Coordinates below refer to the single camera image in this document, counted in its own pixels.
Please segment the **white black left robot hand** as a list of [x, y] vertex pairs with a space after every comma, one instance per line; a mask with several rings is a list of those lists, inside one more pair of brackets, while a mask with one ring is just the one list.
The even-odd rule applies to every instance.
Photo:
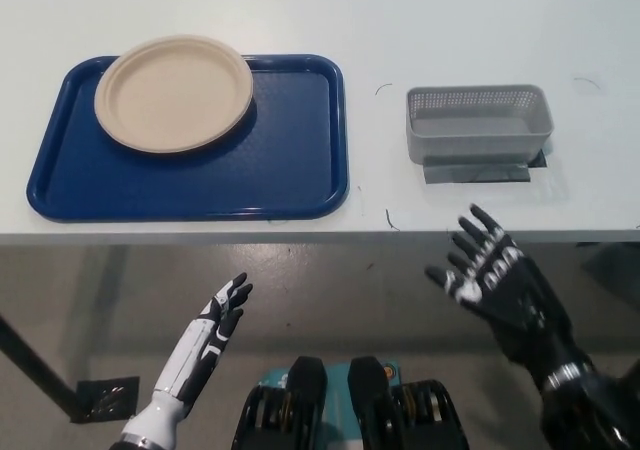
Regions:
[[186, 418], [218, 365], [233, 335], [253, 285], [245, 272], [224, 284], [189, 323], [174, 347], [156, 384], [177, 400]]

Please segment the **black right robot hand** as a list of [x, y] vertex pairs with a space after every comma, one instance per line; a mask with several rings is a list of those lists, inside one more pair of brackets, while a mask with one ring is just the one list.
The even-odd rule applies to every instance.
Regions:
[[462, 216], [451, 241], [450, 266], [429, 265], [425, 275], [465, 310], [486, 322], [506, 358], [522, 366], [540, 390], [594, 370], [573, 338], [571, 320], [533, 259], [481, 207]]

